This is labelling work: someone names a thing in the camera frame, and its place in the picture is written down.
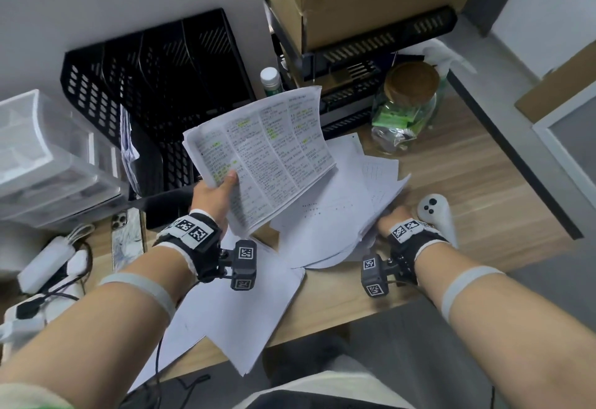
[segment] floor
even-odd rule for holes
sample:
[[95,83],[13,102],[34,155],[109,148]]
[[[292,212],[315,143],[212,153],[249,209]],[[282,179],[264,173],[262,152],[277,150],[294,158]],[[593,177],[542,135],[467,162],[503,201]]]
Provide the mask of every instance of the floor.
[[[518,92],[523,94],[531,87],[531,81],[524,80],[523,69],[517,68],[493,39],[480,40],[474,34],[465,21],[460,21],[448,38],[448,44],[479,69],[475,76],[458,69],[458,78],[586,236],[577,240],[568,254],[517,270],[512,277],[596,330],[596,307],[589,303],[596,299],[596,264],[592,259],[596,210],[544,149],[527,119],[513,107]],[[499,87],[511,90],[498,91]],[[418,409],[489,407],[490,382],[426,300],[353,322],[350,346],[357,360]],[[268,387],[260,361],[244,378],[226,362],[184,380],[189,383],[205,373],[211,379],[197,386],[188,408],[231,408]],[[164,383],[161,407],[179,408],[185,394],[177,381]]]

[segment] white wall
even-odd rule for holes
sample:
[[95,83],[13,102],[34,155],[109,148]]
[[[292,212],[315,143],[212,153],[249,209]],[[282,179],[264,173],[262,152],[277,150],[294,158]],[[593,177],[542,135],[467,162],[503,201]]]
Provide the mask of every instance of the white wall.
[[32,88],[61,96],[66,51],[216,7],[264,96],[259,72],[276,61],[262,0],[0,0],[0,100]]
[[596,0],[509,0],[492,31],[542,78],[596,40]]

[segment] white frame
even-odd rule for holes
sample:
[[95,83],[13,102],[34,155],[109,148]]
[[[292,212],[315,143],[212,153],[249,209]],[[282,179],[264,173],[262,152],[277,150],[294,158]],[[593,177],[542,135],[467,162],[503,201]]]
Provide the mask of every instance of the white frame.
[[537,121],[532,129],[540,137],[542,142],[544,142],[544,145],[553,154],[558,163],[561,164],[562,168],[569,174],[570,178],[582,194],[585,195],[592,206],[596,208],[596,182],[593,182],[589,178],[550,129],[556,122],[563,119],[580,106],[583,106],[592,98],[596,98],[596,81]]

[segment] wooden lid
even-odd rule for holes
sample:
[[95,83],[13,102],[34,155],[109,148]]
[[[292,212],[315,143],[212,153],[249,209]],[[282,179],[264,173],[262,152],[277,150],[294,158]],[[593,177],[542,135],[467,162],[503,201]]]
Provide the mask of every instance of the wooden lid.
[[433,98],[439,82],[439,74],[433,66],[421,61],[405,62],[389,71],[384,91],[393,103],[420,106]]

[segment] wooden desk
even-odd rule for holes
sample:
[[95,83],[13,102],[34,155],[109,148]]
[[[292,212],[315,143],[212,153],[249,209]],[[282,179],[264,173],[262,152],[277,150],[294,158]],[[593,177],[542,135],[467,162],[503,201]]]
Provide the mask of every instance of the wooden desk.
[[[357,130],[365,153],[386,157],[375,148],[369,130],[369,126]],[[397,202],[416,207],[429,193],[445,195],[461,251],[480,262],[511,271],[570,247],[562,226],[459,97],[447,98],[435,127],[425,131],[411,150],[393,157],[400,160],[400,178],[412,173]],[[260,229],[257,236],[276,245],[277,232],[270,228]],[[152,243],[155,234],[147,232],[147,237]],[[95,254],[91,285],[111,272],[110,241],[106,221],[89,240]],[[377,244],[381,250],[386,248],[381,240]],[[358,263],[309,270],[269,345],[354,321],[413,297],[412,290],[391,289],[387,298],[369,298],[360,284]],[[226,360],[205,338],[175,362],[164,379]]]

